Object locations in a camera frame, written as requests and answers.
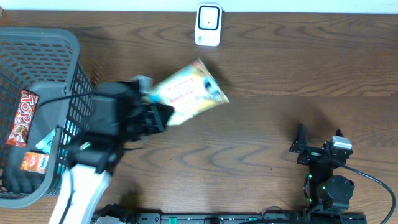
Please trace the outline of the large yellow white snack bag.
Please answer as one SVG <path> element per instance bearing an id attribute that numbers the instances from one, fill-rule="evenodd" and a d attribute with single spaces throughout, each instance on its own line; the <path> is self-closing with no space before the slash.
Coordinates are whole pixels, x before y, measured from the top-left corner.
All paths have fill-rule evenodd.
<path id="1" fill-rule="evenodd" d="M 147 99 L 174 108 L 167 122 L 169 126 L 178 126 L 206 110 L 229 103 L 228 97 L 200 59 L 153 87 Z"/>

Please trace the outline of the grey plastic shopping basket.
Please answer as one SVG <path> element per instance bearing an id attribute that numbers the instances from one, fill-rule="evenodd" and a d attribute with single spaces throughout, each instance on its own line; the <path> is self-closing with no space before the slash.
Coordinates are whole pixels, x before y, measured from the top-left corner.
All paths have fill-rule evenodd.
<path id="1" fill-rule="evenodd" d="M 58 195 L 62 175 L 57 174 L 62 131 L 67 119 L 87 128 L 92 110 L 88 93 L 93 87 L 79 62 L 77 38 L 61 29 L 1 28 L 1 207 L 23 208 L 43 196 Z M 27 147 L 10 146 L 21 91 L 39 95 Z M 20 170 L 26 152 L 44 154 L 36 144 L 52 130 L 45 174 Z"/>

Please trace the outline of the mint green wipes pack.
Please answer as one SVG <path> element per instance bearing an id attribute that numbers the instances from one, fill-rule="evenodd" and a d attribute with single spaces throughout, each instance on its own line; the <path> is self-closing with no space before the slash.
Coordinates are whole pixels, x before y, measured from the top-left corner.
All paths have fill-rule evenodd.
<path id="1" fill-rule="evenodd" d="M 50 154 L 52 148 L 52 141 L 55 134 L 56 134 L 55 130 L 49 132 L 48 135 L 46 135 L 46 137 L 44 137 L 35 145 L 36 148 L 41 150 L 45 154 Z"/>

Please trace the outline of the small orange snack pack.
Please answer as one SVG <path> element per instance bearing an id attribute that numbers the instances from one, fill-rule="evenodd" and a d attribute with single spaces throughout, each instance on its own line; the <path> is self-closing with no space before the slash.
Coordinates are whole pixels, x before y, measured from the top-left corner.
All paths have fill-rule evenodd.
<path id="1" fill-rule="evenodd" d="M 38 174 L 45 174 L 48 161 L 48 154 L 26 152 L 22 160 L 20 170 L 35 172 Z"/>

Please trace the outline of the red Top snack bar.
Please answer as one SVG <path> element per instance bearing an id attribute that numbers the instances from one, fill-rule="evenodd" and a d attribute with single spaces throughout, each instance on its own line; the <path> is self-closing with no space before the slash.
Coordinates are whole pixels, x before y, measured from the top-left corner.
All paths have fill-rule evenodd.
<path id="1" fill-rule="evenodd" d="M 21 98 L 14 117 L 14 124 L 6 141 L 7 145 L 27 147 L 29 131 L 39 98 L 39 95 L 29 90 L 21 91 Z"/>

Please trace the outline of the teal mouthwash bottle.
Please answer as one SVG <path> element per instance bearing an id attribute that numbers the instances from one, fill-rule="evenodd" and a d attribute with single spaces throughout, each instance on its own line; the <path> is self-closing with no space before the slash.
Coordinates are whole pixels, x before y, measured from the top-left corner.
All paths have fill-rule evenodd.
<path id="1" fill-rule="evenodd" d="M 57 174 L 62 175 L 67 169 L 67 157 L 69 154 L 69 150 L 67 149 L 67 145 L 71 141 L 72 137 L 74 137 L 79 132 L 79 127 L 75 125 L 69 119 L 66 120 L 65 126 L 62 131 L 62 137 L 60 141 L 59 148 L 59 162 L 57 168 Z"/>

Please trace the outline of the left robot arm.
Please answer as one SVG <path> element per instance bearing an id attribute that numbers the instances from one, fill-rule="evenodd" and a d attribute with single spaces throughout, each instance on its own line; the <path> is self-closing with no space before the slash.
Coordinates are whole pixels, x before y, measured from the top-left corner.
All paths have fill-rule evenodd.
<path id="1" fill-rule="evenodd" d="M 89 223 L 126 142 L 165 131 L 174 108 L 144 101 L 140 81 L 101 83 L 88 93 L 88 127 L 67 144 L 67 171 L 51 223 Z"/>

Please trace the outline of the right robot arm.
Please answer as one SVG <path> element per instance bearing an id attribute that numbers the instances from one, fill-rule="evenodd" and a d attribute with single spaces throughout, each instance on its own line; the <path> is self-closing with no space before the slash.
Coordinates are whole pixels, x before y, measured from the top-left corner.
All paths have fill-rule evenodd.
<path id="1" fill-rule="evenodd" d="M 342 175 L 335 175 L 334 170 L 345 165 L 353 153 L 352 147 L 351 141 L 340 130 L 322 147 L 309 146 L 304 125 L 298 126 L 289 151 L 298 154 L 298 164 L 308 166 L 303 191 L 309 207 L 302 212 L 303 220 L 313 223 L 343 222 L 342 213 L 349 209 L 354 183 Z"/>

